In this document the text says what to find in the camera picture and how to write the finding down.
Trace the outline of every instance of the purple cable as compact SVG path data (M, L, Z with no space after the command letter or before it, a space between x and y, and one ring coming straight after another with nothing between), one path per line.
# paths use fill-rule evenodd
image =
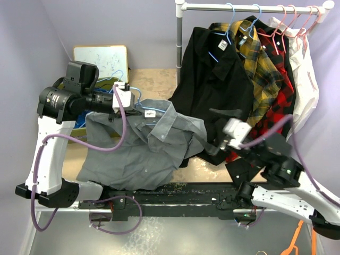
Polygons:
M319 185L316 183L316 181L314 180L311 172L308 170L306 163L304 162L304 160L302 159L302 156L298 150L298 143L296 141L296 137L295 137L295 133L294 133L294 121L293 121L293 115L292 114L288 114L285 115L280 121L278 121L271 129L269 129L265 134L261 135L260 137L256 138L255 140L246 143L246 144L241 144L239 145L240 148L249 148L249 147L253 147L255 145L258 145L260 143L262 143L264 140L266 140L268 137L270 137L271 135L273 135L277 130L279 130L286 122L291 121L292 122L292 138L293 138L293 145L296 151L296 155L301 163L301 165L304 168L305 173L307 174L308 179L310 180L310 182L313 184L314 188L329 202L331 202L332 204L334 204L335 206L340 208L340 203L335 201L333 198L331 198L329 195L327 195L326 193L324 193L324 191L320 190Z
M262 219L262 217L263 217L263 215L264 215L264 212L265 212L265 209L263 208L262 211L261 211L261 213L260 213L260 216L259 216L253 223L251 223L251 224L249 224L249 225L244 225L244 224L241 224L241 223L237 223L237 224L238 224L239 226L246 227L246 228L254 227L254 226L256 226L256 225L260 222L260 220Z
M138 209L139 209L139 219L138 219L137 224L132 229L129 229L127 231L122 231L122 232L112 232L112 231L109 231L109 230L105 230L103 228L100 228L99 226L95 226L93 224L93 222L92 222L91 215L89 215L89 220L90 220L91 226L94 227L95 229L99 230L99 231L102 231L102 232L105 232L105 233L111 234L111 235L125 235L125 234L128 234L128 233L134 231L139 226L139 224L142 222L142 208L141 208L140 204L137 202L137 200L135 200L134 198L131 198L128 195L118 195L116 197L107 198L107 199L103 199L103 200L86 200L86 202L104 203L104 202L107 202L107 201L111 201L111 200L114 200L114 199L120 199L120 198L131 199L138 206Z
M123 122L123 133L122 133L120 141L116 144L116 146L114 146L112 148L101 148L101 147L93 146L93 145L88 144L86 142L80 141L80 140L78 140L74 137L71 137L71 136L65 135L65 134L49 134L42 140L43 145L41 145L39 147L38 152L37 152L37 156L36 156L36 160L35 160L35 163L34 163L33 186L32 186L32 193L31 193L31 218L32 218L33 225L37 229L37 231L42 232L42 231L46 230L49 227L49 225L51 224L52 219L55 216L56 212L58 211L58 208L55 208L55 210L53 211L53 213L52 213L52 215L51 215L50 219L48 220L45 227L39 226L37 219L36 219L35 196L36 196L36 191L37 191L38 171L39 171L41 154L43 153L43 149L44 149L45 145L47 145L48 139L54 138L54 137L66 138L66 139L69 139L73 142L84 145L84 146L86 146L90 149L98 150L98 151L102 151L102 152L112 152L112 151L117 150L123 144L123 141L125 139L125 135L126 135L126 115L125 115L125 111L124 111L124 107L123 107L123 104L121 102L121 99L119 98L119 95L117 93L116 87L117 87L117 85L113 85L112 88L113 88L113 93L116 96L118 104L119 104L119 108L120 108L120 111L121 111L121 114L122 114L122 122Z

